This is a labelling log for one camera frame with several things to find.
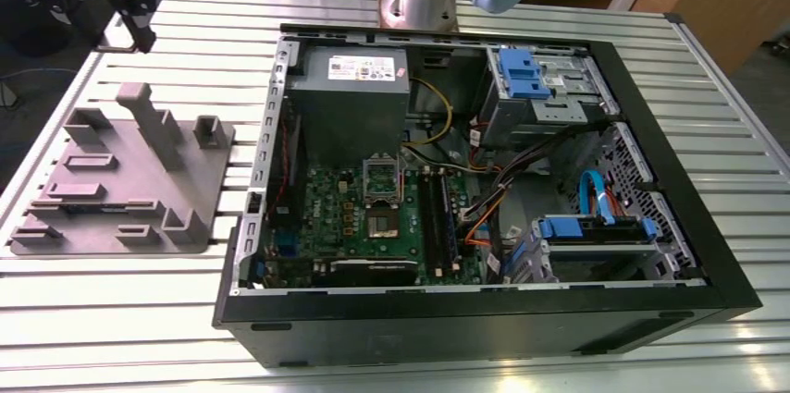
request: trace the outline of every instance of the yellow wire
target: yellow wire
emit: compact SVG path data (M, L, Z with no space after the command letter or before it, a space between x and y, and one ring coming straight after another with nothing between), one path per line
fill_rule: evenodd
M442 103L444 104L444 107L447 108L447 119L444 121L444 128L442 129L442 131L434 137L431 137L430 139L426 139L424 141L407 141L403 143L403 145L406 145L406 146L418 146L418 145L427 145L428 143L438 141L442 138L442 136L447 133L447 131L450 131L450 126L452 124L452 106L450 105L450 100L447 99L447 96L442 93L442 91L436 88L436 86L434 86L431 83L428 83L423 79L418 79L416 77L412 77L411 80L414 80L418 83L422 83L424 85L424 87L428 90L431 90L435 95L438 95L439 99L442 99Z
M486 213L480 216L480 220L478 220L478 223L475 224L474 228L468 231L467 237L464 238L464 242L470 242L474 232L478 230L478 228L480 227L480 225L483 224L483 222L486 221L486 219L488 218L488 216L491 215L491 213L494 212L503 200L504 194L502 195L499 200L494 202Z

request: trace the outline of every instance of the red cable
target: red cable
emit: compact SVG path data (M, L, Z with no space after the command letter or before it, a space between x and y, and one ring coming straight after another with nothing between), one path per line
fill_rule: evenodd
M280 185L280 191L276 193L276 199L273 199L273 203L271 204L269 211L267 212L267 217L269 217L273 213L273 208L276 204L280 203L280 198L283 197L283 193L285 192L285 186L288 184L288 132L285 131L285 122L283 122L283 184Z

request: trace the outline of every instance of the floor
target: floor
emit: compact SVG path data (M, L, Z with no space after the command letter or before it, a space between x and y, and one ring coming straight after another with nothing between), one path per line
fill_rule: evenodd
M0 38L0 80L20 99L11 109L0 104L1 192L75 76L64 69L76 71L81 67L89 47L72 37L56 54L28 58L15 52L8 35L0 35L7 36ZM7 78L27 69L36 71ZM767 47L761 47L731 80L785 151L790 152L786 122L790 115L790 55L775 57Z

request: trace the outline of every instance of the blue cable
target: blue cable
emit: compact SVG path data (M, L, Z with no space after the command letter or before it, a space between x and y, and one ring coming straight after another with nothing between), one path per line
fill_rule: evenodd
M583 215L590 214L590 196L588 187L590 180L595 187L595 197L598 199L598 214L603 217L603 223L612 225L615 223L615 217L612 216L612 209L608 206L608 198L606 197L606 185L603 184L603 176L595 169L587 169L582 173L582 180L579 181L579 210Z

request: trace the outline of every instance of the blue drive bracket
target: blue drive bracket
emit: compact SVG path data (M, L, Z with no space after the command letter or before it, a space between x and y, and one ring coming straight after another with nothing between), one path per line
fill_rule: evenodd
M547 100L551 90L540 80L540 66L526 49L500 49L499 65L507 83L507 96L515 99Z
M540 236L543 239L550 238L580 238L582 225L579 219L575 217L552 217L538 222L540 226Z

